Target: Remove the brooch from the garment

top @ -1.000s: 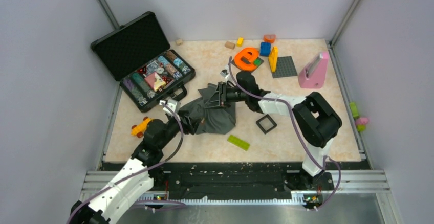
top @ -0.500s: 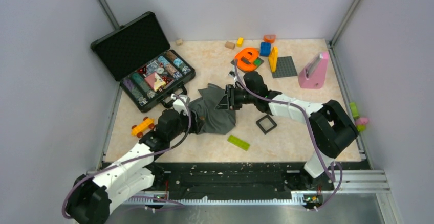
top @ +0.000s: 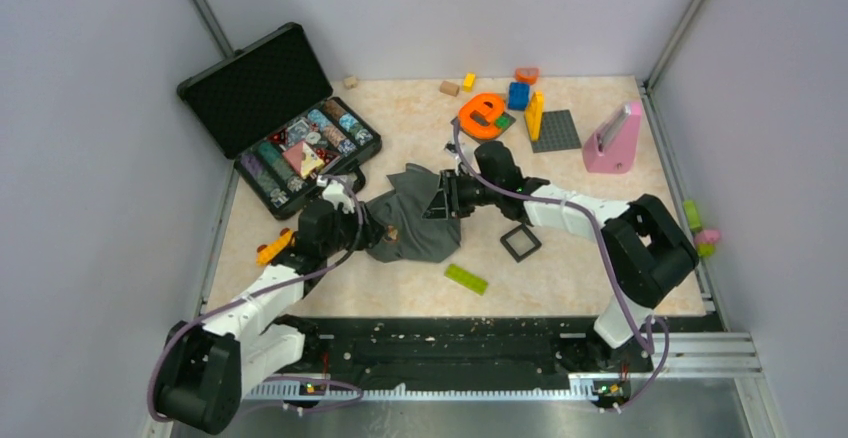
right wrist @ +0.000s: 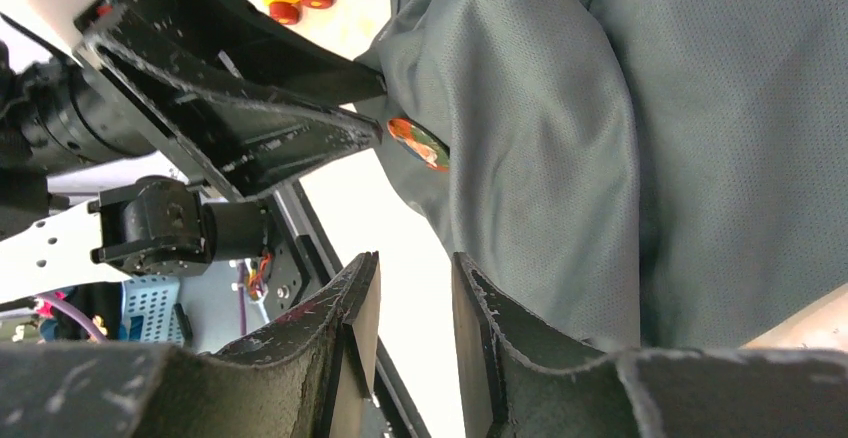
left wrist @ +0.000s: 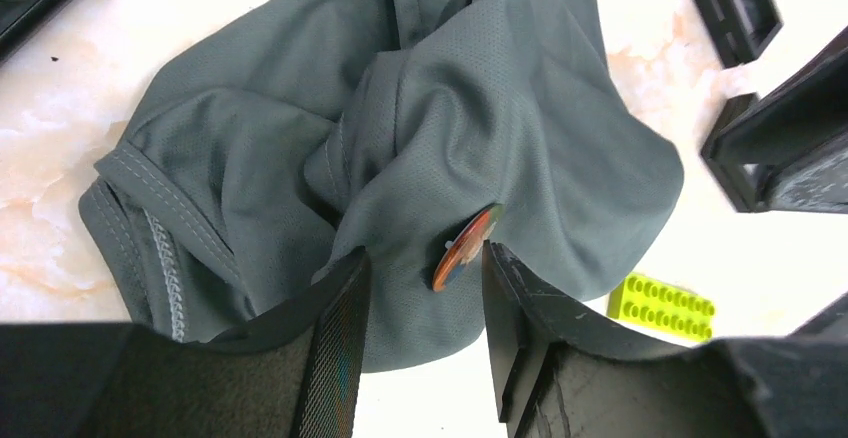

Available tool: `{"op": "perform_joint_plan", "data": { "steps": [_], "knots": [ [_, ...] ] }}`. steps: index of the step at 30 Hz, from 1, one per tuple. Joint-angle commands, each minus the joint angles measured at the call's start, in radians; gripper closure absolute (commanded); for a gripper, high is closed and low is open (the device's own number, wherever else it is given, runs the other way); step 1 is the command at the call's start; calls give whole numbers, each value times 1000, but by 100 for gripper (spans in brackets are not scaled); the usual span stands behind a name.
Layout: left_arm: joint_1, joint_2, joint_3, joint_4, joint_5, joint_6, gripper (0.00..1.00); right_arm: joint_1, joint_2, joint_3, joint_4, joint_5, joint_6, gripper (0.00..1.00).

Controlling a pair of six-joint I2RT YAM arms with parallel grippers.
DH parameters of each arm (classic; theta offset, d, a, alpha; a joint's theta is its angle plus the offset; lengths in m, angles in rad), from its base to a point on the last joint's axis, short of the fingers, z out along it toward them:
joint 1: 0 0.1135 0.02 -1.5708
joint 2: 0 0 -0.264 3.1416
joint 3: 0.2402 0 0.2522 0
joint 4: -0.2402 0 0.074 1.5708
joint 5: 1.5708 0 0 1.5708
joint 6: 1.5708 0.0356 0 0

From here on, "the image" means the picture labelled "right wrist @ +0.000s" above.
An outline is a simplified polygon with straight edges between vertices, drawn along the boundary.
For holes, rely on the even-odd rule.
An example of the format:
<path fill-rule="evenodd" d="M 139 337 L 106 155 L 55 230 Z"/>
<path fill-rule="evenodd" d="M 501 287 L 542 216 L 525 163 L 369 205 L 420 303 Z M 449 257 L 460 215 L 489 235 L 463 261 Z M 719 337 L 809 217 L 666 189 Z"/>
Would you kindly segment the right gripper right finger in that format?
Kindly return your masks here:
<path fill-rule="evenodd" d="M 470 437 L 843 437 L 847 357 L 826 350 L 600 352 L 452 258 Z"/>

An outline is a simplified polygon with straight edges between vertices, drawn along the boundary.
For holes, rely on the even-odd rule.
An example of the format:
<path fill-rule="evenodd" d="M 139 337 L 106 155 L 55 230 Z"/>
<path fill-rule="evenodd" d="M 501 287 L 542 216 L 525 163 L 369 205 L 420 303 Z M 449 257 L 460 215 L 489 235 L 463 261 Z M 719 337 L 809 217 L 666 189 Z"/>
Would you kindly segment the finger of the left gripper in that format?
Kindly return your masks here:
<path fill-rule="evenodd" d="M 386 92 L 380 73 L 282 27 L 248 0 L 94 0 L 74 23 L 105 66 L 175 89 L 327 106 Z"/>

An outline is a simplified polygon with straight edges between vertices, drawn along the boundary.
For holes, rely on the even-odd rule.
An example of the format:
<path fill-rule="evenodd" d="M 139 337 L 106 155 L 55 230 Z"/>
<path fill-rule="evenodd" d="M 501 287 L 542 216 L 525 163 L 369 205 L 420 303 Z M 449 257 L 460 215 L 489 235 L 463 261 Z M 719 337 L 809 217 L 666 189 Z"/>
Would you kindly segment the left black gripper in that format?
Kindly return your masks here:
<path fill-rule="evenodd" d="M 84 42 L 78 54 L 96 89 L 115 104 L 70 59 L 15 72 L 1 45 L 3 170 L 57 175 L 143 157 L 155 147 L 225 198 L 250 200 L 380 141 L 380 126 L 348 111 L 350 103 L 175 89 L 137 71 L 116 72 Z"/>

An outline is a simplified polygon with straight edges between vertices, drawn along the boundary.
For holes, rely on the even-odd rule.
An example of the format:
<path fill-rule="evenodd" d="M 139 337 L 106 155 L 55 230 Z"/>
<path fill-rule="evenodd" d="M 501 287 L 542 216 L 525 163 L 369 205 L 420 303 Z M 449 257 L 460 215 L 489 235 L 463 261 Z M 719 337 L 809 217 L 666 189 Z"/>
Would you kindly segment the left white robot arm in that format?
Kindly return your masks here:
<path fill-rule="evenodd" d="M 1 75 L 1 298 L 197 275 L 268 247 L 270 195 L 375 146 L 382 76 L 248 0 L 1 0 L 54 55 Z"/>

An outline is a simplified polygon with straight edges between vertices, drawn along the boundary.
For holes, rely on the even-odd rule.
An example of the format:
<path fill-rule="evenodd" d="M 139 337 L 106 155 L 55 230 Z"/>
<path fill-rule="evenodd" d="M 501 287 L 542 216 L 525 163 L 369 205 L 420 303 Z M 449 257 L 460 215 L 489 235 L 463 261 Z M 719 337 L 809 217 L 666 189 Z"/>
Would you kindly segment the round orange brooch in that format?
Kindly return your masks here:
<path fill-rule="evenodd" d="M 387 131 L 409 153 L 422 161 L 428 168 L 447 172 L 450 167 L 449 148 L 433 133 L 403 117 L 387 122 Z"/>

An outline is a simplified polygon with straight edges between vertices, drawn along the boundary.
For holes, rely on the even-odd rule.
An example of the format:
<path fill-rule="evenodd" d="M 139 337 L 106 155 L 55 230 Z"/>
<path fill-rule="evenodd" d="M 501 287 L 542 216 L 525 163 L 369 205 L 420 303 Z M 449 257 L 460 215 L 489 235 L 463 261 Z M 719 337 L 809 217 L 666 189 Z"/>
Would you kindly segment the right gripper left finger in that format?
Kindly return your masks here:
<path fill-rule="evenodd" d="M 375 374 L 379 257 L 358 255 L 213 354 L 54 342 L 1 349 L 5 437 L 356 437 Z"/>

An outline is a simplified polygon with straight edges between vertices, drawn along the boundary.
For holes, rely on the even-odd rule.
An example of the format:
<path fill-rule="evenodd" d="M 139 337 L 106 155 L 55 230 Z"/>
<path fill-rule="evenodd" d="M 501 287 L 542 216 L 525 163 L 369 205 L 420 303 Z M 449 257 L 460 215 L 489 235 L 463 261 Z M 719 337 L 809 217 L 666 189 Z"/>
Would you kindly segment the grey t-shirt garment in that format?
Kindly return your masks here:
<path fill-rule="evenodd" d="M 391 0 L 363 61 L 450 252 L 602 350 L 736 347 L 847 280 L 847 0 Z"/>

